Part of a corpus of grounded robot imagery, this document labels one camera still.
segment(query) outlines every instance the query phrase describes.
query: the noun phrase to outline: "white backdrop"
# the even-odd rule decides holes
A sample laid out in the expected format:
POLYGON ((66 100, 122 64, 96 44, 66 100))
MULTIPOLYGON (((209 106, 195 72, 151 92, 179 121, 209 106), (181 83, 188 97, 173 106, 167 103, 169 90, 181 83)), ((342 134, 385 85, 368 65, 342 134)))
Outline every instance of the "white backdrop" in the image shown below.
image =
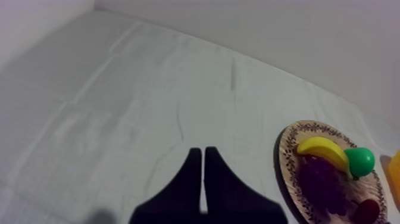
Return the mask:
POLYGON ((1 0, 0 69, 93 6, 94 0, 1 0))
POLYGON ((396 0, 98 0, 257 58, 400 124, 396 0))

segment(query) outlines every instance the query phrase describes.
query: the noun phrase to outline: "white tablecloth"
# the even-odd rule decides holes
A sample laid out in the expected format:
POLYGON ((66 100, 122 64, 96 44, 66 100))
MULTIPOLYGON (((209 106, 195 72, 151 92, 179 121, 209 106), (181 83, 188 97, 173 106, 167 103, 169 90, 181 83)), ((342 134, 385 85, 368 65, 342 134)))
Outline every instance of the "white tablecloth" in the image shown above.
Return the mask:
POLYGON ((81 223, 98 210, 127 223, 168 184, 190 147, 209 145, 297 223, 275 179, 273 146, 287 125, 305 119, 373 150, 389 220, 397 223, 379 157, 400 148, 400 129, 229 49, 86 14, 1 72, 0 223, 81 223))

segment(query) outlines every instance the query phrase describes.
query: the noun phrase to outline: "toy fruit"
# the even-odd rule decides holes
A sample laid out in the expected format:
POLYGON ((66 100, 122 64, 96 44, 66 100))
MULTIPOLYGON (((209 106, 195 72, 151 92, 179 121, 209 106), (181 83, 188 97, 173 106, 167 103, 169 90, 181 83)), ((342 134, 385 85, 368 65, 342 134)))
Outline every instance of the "toy fruit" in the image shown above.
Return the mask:
POLYGON ((298 154, 322 157, 340 171, 349 173, 349 160, 343 150, 333 141, 324 137, 308 138, 297 146, 298 154))
POLYGON ((375 166, 374 154, 368 148, 351 148, 345 150, 349 158, 350 172, 360 177, 369 174, 375 166))
POLYGON ((298 181, 302 194, 319 210, 344 216, 347 213, 346 191, 335 166, 321 157, 306 155, 298 181))
POLYGON ((358 205, 352 220, 355 224, 372 224, 380 213, 379 205, 372 199, 367 199, 358 205))
POLYGON ((397 201, 400 202, 400 151, 389 163, 389 175, 395 187, 397 201))

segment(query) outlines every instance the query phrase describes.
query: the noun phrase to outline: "yellow banana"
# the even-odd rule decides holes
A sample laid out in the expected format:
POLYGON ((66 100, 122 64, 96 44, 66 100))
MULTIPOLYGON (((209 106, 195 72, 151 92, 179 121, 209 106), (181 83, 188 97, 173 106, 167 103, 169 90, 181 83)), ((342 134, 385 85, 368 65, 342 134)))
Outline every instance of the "yellow banana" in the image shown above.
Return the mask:
POLYGON ((340 171, 349 174, 349 159, 344 151, 333 141, 324 137, 312 137, 297 146, 298 154, 311 154, 322 157, 340 171))

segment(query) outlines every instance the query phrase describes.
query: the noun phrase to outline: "wooden plate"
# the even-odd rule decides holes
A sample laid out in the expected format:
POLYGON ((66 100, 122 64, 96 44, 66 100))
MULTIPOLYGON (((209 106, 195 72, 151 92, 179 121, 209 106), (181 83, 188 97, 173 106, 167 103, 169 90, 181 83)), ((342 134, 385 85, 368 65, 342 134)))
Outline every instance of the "wooden plate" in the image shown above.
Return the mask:
MULTIPOLYGON (((296 178, 300 167, 300 158, 295 152, 300 142, 313 136, 329 138, 337 143, 343 150, 357 147, 344 134, 324 123, 312 120, 301 120, 291 124, 283 131, 280 140, 278 140, 280 171, 283 181, 286 184, 287 191, 294 205, 308 223, 352 223, 348 215, 338 216, 325 211, 318 211, 302 195, 296 178)), ((375 223, 386 223, 388 210, 386 207, 385 194, 375 171, 372 171, 367 176, 361 177, 358 181, 348 181, 346 178, 341 178, 341 180, 341 184, 346 189, 346 197, 349 201, 355 200, 359 203, 366 199, 377 201, 380 206, 380 214, 375 223)), ((355 204, 350 206, 347 214, 352 214, 356 208, 355 204)))

